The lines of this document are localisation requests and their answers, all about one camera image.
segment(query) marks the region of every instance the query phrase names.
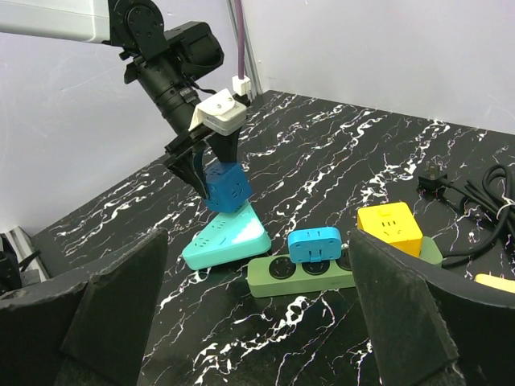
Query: blue cube socket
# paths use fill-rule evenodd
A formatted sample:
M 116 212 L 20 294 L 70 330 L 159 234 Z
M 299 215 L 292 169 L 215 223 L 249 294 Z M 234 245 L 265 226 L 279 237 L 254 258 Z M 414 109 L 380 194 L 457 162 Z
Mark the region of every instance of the blue cube socket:
M 219 213 L 235 212 L 252 194 L 239 163 L 215 162 L 206 170 L 209 199 L 206 206 Z
M 341 235 L 334 227 L 293 231 L 288 235 L 288 249 L 293 263 L 316 263 L 341 256 Z

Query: power cord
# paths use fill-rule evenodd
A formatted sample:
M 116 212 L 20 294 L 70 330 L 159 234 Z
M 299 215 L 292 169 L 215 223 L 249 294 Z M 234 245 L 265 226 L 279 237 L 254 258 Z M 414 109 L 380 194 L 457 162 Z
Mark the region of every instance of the power cord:
M 505 193 L 503 195 L 499 195 L 492 188 L 492 183 L 497 179 L 504 180 Z M 513 176 L 506 165 L 496 164 L 489 167 L 483 175 L 481 187 L 468 179 L 465 187 L 462 188 L 448 179 L 447 173 L 441 166 L 427 163 L 425 172 L 418 177 L 418 186 L 430 192 L 440 191 L 444 188 L 457 191 L 465 198 L 463 204 L 466 204 L 467 201 L 479 204 L 481 210 L 488 213 L 488 218 L 495 224 L 492 234 L 482 243 L 467 250 L 442 252 L 443 268 L 466 264 L 470 257 L 474 259 L 481 256 L 493 247 L 501 237 L 501 233 L 507 237 L 515 236 Z
M 20 271 L 25 272 L 28 268 L 28 266 L 31 264 L 32 261 L 35 260 L 36 257 L 38 257 L 41 254 L 40 250 L 34 251 L 29 256 L 25 257 L 23 260 L 19 262 L 19 268 Z
M 193 88 L 196 88 L 197 90 L 199 90 L 201 92 L 205 92 L 206 94 L 211 94 L 211 95 L 216 94 L 215 90 L 212 90 L 210 88 L 201 88 L 192 78 L 190 78 L 190 82 L 191 82 Z

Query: power plug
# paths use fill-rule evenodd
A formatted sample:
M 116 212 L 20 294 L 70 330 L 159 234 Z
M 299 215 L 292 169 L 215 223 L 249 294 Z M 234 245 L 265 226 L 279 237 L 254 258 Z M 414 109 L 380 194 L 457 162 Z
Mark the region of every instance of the power plug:
M 418 187 L 429 192 L 436 192 L 445 187 L 447 172 L 438 164 L 427 161 L 426 169 L 418 177 Z
M 413 257 L 420 255 L 422 231 L 406 203 L 362 207 L 357 227 Z

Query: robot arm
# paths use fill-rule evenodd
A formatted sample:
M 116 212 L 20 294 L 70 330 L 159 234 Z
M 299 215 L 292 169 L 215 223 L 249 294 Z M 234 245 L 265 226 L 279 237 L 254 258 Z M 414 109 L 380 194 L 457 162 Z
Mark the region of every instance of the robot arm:
M 201 103 L 196 91 L 196 81 L 224 62 L 208 24 L 165 31 L 151 0 L 0 0 L 0 32 L 121 48 L 120 58 L 131 59 L 125 83 L 137 80 L 177 133 L 165 146 L 165 166 L 201 197 L 208 198 L 202 163 L 207 145 L 221 162 L 236 162 L 248 100 L 224 90 Z M 224 108 L 213 113 L 214 105 Z
M 102 43 L 110 40 L 108 0 L 0 0 L 0 31 Z

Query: teal triangular power strip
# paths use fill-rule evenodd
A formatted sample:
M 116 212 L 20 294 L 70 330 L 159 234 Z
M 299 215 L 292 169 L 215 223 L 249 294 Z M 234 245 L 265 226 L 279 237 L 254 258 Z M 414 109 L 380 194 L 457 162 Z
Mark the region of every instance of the teal triangular power strip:
M 191 269 L 214 267 L 268 251 L 272 241 L 248 201 L 231 214 L 219 213 L 183 250 Z

